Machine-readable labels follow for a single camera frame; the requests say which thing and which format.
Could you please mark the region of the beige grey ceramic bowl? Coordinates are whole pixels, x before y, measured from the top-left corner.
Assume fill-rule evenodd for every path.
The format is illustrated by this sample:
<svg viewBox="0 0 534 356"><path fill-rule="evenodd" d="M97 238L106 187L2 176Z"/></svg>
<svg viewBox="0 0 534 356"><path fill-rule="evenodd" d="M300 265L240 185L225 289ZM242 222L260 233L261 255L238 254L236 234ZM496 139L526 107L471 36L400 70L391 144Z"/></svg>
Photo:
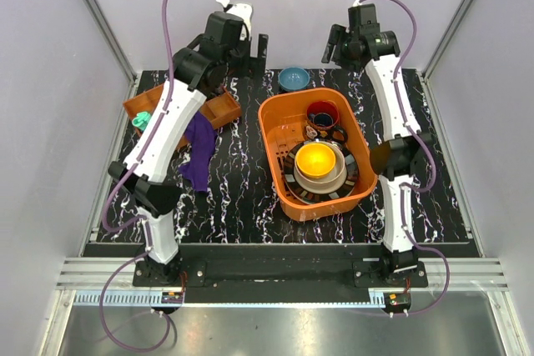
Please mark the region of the beige grey ceramic bowl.
<svg viewBox="0 0 534 356"><path fill-rule="evenodd" d="M295 163L295 179L305 189L309 189L312 193L324 194L334 190L334 186L340 183L341 177L345 174L345 162L343 159L343 153L336 149L333 145L325 142L313 142L324 143L328 145L336 155L336 164L333 170L323 178L307 178L296 167Z"/></svg>

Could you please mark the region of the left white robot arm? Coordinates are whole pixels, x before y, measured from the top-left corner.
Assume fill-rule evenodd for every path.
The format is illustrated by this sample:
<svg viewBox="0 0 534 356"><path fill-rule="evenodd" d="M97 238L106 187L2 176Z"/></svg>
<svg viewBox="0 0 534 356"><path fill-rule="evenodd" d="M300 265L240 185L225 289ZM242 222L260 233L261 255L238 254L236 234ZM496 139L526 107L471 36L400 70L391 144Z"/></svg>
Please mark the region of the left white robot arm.
<svg viewBox="0 0 534 356"><path fill-rule="evenodd" d="M108 173L138 208L136 220L145 234L145 260L151 276L163 286L180 275L179 246L173 211L181 191L165 183L168 166L180 139L207 97L229 75L264 72L268 37L259 35L258 54L250 54L253 8L234 3L209 15L204 32L172 56L169 78L135 148Z"/></svg>

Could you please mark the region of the dark blue small cup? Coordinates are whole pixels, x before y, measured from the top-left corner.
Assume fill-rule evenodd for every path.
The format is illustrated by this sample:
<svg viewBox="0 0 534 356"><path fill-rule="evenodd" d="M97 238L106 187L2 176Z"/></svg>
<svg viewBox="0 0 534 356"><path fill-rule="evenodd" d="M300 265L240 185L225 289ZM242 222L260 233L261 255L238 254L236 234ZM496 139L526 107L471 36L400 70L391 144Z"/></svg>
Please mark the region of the dark blue small cup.
<svg viewBox="0 0 534 356"><path fill-rule="evenodd" d="M336 120L328 113L310 115L310 122L318 129L331 129L336 125Z"/></svg>

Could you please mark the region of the yellow orange small bowl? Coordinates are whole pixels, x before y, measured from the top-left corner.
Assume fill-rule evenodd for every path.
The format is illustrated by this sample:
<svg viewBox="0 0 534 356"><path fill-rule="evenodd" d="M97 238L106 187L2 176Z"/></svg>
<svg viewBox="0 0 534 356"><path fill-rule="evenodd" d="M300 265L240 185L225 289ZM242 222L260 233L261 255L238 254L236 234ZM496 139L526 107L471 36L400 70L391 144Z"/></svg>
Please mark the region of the yellow orange small bowl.
<svg viewBox="0 0 534 356"><path fill-rule="evenodd" d="M336 155L324 143L308 143L297 151L295 163L307 178L323 178L335 167Z"/></svg>

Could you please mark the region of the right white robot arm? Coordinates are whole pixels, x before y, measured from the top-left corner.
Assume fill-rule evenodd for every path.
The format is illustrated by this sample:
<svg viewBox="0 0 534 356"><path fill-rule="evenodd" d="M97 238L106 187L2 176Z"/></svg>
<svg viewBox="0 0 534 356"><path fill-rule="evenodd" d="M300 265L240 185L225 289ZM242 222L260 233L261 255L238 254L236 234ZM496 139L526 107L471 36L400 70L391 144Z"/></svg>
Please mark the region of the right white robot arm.
<svg viewBox="0 0 534 356"><path fill-rule="evenodd" d="M371 149L370 164L380 180L385 214L377 273L383 283L394 287L418 269L409 210L417 157L427 152L429 138L412 111L401 76L403 59L396 35L381 29L372 3L354 2L348 17L348 26L332 26L322 61L365 72L375 90L383 139Z"/></svg>

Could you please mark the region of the black skull mug red inside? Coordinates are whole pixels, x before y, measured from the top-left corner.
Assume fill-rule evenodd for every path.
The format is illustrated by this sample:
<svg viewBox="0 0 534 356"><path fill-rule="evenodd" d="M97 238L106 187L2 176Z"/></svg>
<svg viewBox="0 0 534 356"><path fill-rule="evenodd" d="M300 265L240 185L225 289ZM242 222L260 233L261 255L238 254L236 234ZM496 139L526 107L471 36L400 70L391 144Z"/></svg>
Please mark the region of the black skull mug red inside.
<svg viewBox="0 0 534 356"><path fill-rule="evenodd" d="M335 120L336 125L331 129L318 129L310 122L310 115L317 113L328 113ZM346 143L348 140L348 133L340 125L340 111L337 106L331 101L317 101L308 105L306 109L306 120L304 125L305 139L329 139L337 143Z"/></svg>

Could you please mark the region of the orange plastic dish bin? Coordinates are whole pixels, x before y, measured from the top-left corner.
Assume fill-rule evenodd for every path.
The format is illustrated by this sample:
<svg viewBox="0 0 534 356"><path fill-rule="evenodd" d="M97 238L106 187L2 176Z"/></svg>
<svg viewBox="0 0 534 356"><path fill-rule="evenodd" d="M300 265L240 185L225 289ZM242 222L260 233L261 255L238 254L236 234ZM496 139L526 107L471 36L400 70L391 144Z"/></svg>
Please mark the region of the orange plastic dish bin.
<svg viewBox="0 0 534 356"><path fill-rule="evenodd" d="M282 178L285 155L303 143L306 109L317 101L331 101L340 111L340 125L348 133L345 148L354 155L359 177L352 193L339 200L306 204L296 198ZM299 222L347 213L370 195L377 177L370 165L370 150L351 106L345 96L330 88L313 88L295 93L275 95L259 106L258 119L270 171L283 212Z"/></svg>

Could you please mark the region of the black striped cream plate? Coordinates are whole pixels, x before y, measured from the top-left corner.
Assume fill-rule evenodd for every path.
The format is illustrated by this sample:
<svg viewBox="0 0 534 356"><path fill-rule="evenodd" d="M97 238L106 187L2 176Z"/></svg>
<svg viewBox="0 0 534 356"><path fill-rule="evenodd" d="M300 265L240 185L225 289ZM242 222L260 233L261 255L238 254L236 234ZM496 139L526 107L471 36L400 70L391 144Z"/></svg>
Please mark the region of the black striped cream plate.
<svg viewBox="0 0 534 356"><path fill-rule="evenodd" d="M334 186L334 190L324 194L312 193L309 189L300 186L295 179L295 155L305 144L313 142L325 142L333 145L343 153L345 162L345 174L341 177L340 183L337 183ZM330 140L309 140L296 145L285 155L282 167L282 178L284 179L286 187L296 198L306 204L324 203L349 196L355 188L358 177L359 168L351 151Z"/></svg>

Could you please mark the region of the teal blue ceramic bowl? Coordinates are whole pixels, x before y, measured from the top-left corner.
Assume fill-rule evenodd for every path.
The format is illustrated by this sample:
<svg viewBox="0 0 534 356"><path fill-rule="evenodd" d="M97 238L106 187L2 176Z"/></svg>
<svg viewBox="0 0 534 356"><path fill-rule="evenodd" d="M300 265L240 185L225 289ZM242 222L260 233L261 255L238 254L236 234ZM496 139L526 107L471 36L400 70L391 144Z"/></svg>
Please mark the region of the teal blue ceramic bowl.
<svg viewBox="0 0 534 356"><path fill-rule="evenodd" d="M308 88L310 74L304 68L287 67L280 71L278 83L284 93L298 92Z"/></svg>

